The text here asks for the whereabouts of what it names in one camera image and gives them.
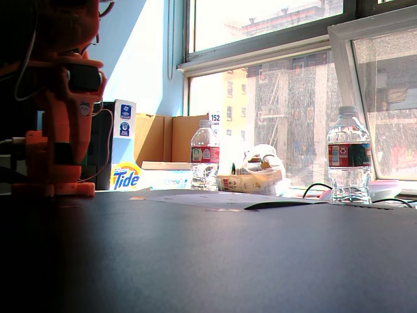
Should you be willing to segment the orange gripper black servo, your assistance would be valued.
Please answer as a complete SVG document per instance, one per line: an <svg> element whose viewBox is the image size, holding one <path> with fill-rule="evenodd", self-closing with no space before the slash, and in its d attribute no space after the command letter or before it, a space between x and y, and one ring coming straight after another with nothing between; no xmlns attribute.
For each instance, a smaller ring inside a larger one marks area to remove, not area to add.
<svg viewBox="0 0 417 313"><path fill-rule="evenodd" d="M102 100L106 77L100 69L104 64L78 53L67 53L58 55L48 65L47 86L51 91L62 99L80 96L67 105L56 96L44 96L42 135L48 139L48 160L50 164L69 165L70 143L73 161L79 164L90 142L92 102Z"/></svg>

